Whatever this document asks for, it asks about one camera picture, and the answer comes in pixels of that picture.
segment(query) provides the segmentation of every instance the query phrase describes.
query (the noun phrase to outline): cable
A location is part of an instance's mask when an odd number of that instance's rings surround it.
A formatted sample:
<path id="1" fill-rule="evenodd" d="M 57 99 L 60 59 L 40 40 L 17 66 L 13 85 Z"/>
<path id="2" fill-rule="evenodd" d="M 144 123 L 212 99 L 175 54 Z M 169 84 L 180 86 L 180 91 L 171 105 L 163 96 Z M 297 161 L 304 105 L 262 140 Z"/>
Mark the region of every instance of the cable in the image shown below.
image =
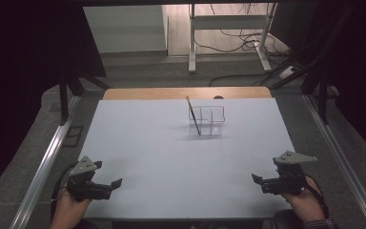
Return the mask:
<path id="1" fill-rule="evenodd" d="M 316 182 L 316 180 L 313 177 L 306 175 L 306 174 L 304 174 L 304 175 L 306 177 L 309 177 L 316 184 L 319 192 L 317 190 L 315 190 L 315 188 L 313 188 L 308 182 L 306 183 L 305 188 L 308 189 L 308 191 L 310 191 L 315 196 L 316 200 L 319 202 L 319 205 L 323 210 L 323 214 L 325 215 L 325 218 L 328 219 L 329 218 L 329 208 L 328 208 L 328 205 L 326 205 L 326 203 L 325 203 L 325 198 L 323 197 L 323 193 L 319 187 L 319 184 Z"/>
<path id="2" fill-rule="evenodd" d="M 198 44 L 198 43 L 197 43 L 197 41 L 196 41 L 196 40 L 194 40 L 194 42 L 195 42 L 195 44 L 196 44 L 197 46 L 199 46 L 199 47 L 207 48 L 207 49 L 212 49 L 212 50 L 219 51 L 219 52 L 235 52 L 235 51 L 237 51 L 237 50 L 239 50 L 239 49 L 242 49 L 242 47 L 244 46 L 244 44 L 242 44 L 241 46 L 239 46 L 239 47 L 238 47 L 238 48 L 236 48 L 236 49 L 229 50 L 229 51 L 223 51 L 223 50 L 219 50 L 219 49 L 214 48 L 214 47 L 205 46 L 205 45 L 200 45 L 200 44 Z"/>
<path id="3" fill-rule="evenodd" d="M 210 4 L 210 6 L 211 6 L 211 10 L 213 11 L 213 15 L 215 15 L 213 4 Z"/>
<path id="4" fill-rule="evenodd" d="M 245 4 L 242 3 L 242 8 L 236 14 L 239 14 L 244 8 L 245 8 Z"/>
<path id="5" fill-rule="evenodd" d="M 260 83 L 262 80 L 257 80 L 257 81 L 255 81 L 255 82 L 253 82 L 253 83 L 251 83 L 251 85 L 249 85 L 249 86 L 254 86 L 254 85 L 256 85 L 256 84 L 258 84 L 258 83 Z"/>
<path id="6" fill-rule="evenodd" d="M 254 14 L 257 14 L 257 11 L 256 11 L 256 6 L 257 4 L 256 3 L 254 3 Z"/>
<path id="7" fill-rule="evenodd" d="M 274 63 L 275 65 L 281 65 L 283 62 L 281 62 L 281 63 L 277 63 L 277 62 L 275 62 L 275 60 L 272 60 L 272 56 L 289 56 L 289 55 L 285 55 L 285 54 L 271 54 L 271 55 L 266 55 L 267 56 L 267 58 L 269 59 L 269 62 L 271 62 L 271 63 Z"/>
<path id="8" fill-rule="evenodd" d="M 266 73 L 260 73 L 260 74 L 231 74 L 231 75 L 223 75 L 223 76 L 219 76 L 216 78 L 213 78 L 210 82 L 209 82 L 209 87 L 212 86 L 213 82 L 215 80 L 218 79 L 223 79 L 223 78 L 232 78 L 232 77 L 250 77 L 250 76 L 264 76 L 266 75 Z"/>
<path id="9" fill-rule="evenodd" d="M 270 37 L 270 38 L 272 38 L 272 39 L 273 39 L 273 50 L 275 51 L 275 53 L 280 53 L 278 50 L 276 50 L 276 49 L 275 49 L 275 41 L 276 41 L 275 37 L 273 37 L 273 36 L 271 36 L 271 35 L 269 35 L 269 34 L 267 34 L 267 37 Z"/>
<path id="10" fill-rule="evenodd" d="M 61 176 L 55 183 L 55 186 L 54 186 L 54 189 L 52 190 L 52 195 L 51 195 L 51 220 L 54 218 L 54 214 L 55 214 L 55 210 L 56 210 L 56 201 L 58 198 L 58 192 L 60 189 L 66 188 L 66 187 L 60 187 L 61 181 L 64 178 L 65 174 L 68 172 L 68 170 L 75 167 L 78 162 L 79 161 L 76 161 L 76 162 L 70 164 L 64 171 L 62 171 Z"/>

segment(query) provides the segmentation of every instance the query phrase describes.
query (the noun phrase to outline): metal frame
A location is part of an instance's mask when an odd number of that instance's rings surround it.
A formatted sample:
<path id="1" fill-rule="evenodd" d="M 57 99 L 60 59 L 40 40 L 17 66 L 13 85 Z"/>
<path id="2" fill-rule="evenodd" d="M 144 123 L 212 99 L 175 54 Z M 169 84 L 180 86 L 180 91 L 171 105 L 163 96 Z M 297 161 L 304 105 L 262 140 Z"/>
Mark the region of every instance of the metal frame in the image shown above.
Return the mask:
<path id="1" fill-rule="evenodd" d="M 22 203 L 10 225 L 10 228 L 25 228 L 31 217 L 31 213 L 34 206 L 40 197 L 41 191 L 43 190 L 44 184 L 46 183 L 47 177 L 50 174 L 51 167 L 55 161 L 57 153 L 61 147 L 61 144 L 71 126 L 76 107 L 79 103 L 80 97 L 74 96 L 71 99 L 67 121 L 64 125 L 59 126 L 51 140 L 50 146 L 44 154 L 41 160 L 40 166 L 35 173 L 35 176 L 29 186 L 28 192 L 25 194 Z"/>
<path id="2" fill-rule="evenodd" d="M 272 67 L 264 53 L 267 33 L 272 24 L 276 3 L 267 15 L 207 15 L 195 16 L 194 4 L 190 15 L 190 50 L 189 73 L 195 73 L 195 31 L 199 30 L 263 30 L 260 42 L 255 42 L 256 52 L 265 72 L 270 72 Z"/>
<path id="3" fill-rule="evenodd" d="M 341 147 L 337 143 L 337 140 L 334 134 L 331 131 L 329 125 L 327 125 L 320 117 L 317 111 L 317 106 L 314 101 L 314 97 L 312 95 L 303 95 L 304 101 L 307 104 L 314 120 L 319 128 L 319 131 L 322 133 L 326 143 L 328 144 L 335 161 L 344 175 L 347 183 L 349 184 L 350 189 L 352 190 L 355 198 L 366 217 L 366 189 L 364 188 L 363 184 L 357 177 L 355 171 L 353 170 L 352 166 L 350 165 L 349 160 L 344 155 Z"/>
<path id="4" fill-rule="evenodd" d="M 324 0 L 277 0 L 277 2 L 318 2 Z M 218 3 L 243 3 L 243 0 L 53 0 L 53 3 L 68 3 L 80 7 L 105 7 L 105 6 L 143 6 L 143 5 L 180 5 L 180 4 L 218 4 Z M 272 3 L 272 0 L 252 0 L 248 3 Z"/>

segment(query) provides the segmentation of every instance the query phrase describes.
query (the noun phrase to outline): transparent container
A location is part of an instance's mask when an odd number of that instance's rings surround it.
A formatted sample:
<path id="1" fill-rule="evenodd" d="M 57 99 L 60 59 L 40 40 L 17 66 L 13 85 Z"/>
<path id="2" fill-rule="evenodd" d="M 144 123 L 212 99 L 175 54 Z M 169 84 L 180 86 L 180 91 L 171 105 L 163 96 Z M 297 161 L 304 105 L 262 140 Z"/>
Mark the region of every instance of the transparent container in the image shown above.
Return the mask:
<path id="1" fill-rule="evenodd" d="M 225 122 L 224 107 L 201 106 L 189 108 L 190 135 L 222 135 Z"/>

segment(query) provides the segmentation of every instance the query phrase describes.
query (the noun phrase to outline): sleeve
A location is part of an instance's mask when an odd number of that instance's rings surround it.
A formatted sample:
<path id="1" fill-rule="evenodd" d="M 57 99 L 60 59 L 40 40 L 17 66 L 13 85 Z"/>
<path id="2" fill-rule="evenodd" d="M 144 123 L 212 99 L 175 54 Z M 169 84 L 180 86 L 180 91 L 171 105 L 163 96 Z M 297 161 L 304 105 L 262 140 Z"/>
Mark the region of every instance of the sleeve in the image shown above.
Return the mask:
<path id="1" fill-rule="evenodd" d="M 330 219 L 322 221 L 304 222 L 304 229 L 338 229 L 337 224 Z"/>

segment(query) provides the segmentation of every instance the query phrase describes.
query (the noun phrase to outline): aluminum rail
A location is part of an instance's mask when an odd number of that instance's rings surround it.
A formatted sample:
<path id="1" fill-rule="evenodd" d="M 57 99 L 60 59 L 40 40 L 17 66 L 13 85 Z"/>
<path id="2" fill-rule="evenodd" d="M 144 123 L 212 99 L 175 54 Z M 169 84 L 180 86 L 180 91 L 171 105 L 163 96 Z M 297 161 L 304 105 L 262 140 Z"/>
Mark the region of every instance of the aluminum rail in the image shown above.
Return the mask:
<path id="1" fill-rule="evenodd" d="M 59 126 L 51 140 L 50 146 L 44 154 L 43 159 L 41 160 L 40 166 L 35 173 L 35 176 L 29 186 L 28 192 L 20 204 L 19 209 L 13 219 L 13 222 L 10 225 L 10 228 L 25 228 L 29 222 L 31 217 L 31 213 L 34 209 L 34 206 L 40 197 L 41 191 L 46 183 L 47 177 L 50 174 L 50 170 L 55 161 L 57 153 L 61 147 L 61 144 L 68 132 L 68 129 L 71 126 L 76 107 L 79 103 L 80 97 L 74 96 L 71 99 L 71 103 L 69 106 L 70 115 L 68 120 L 65 122 L 63 126 Z"/>
<path id="2" fill-rule="evenodd" d="M 319 114 L 317 112 L 317 106 L 314 101 L 312 95 L 303 95 L 304 100 L 314 117 L 314 120 L 319 128 L 319 131 L 322 133 L 325 138 L 326 143 L 328 144 L 332 154 L 335 157 L 335 161 L 340 168 L 340 171 L 343 173 L 347 183 L 350 186 L 353 194 L 356 197 L 357 203 L 359 204 L 362 212 L 366 217 L 366 189 L 364 188 L 361 181 L 358 179 L 355 171 L 350 165 L 349 160 L 345 156 L 342 151 L 340 145 L 337 143 L 334 134 L 331 131 L 329 125 L 326 125 L 322 119 L 320 119 Z"/>
<path id="3" fill-rule="evenodd" d="M 278 3 L 323 2 L 324 0 L 275 0 Z M 48 3 L 71 4 L 80 7 L 145 6 L 223 3 L 272 3 L 272 0 L 50 0 Z"/>

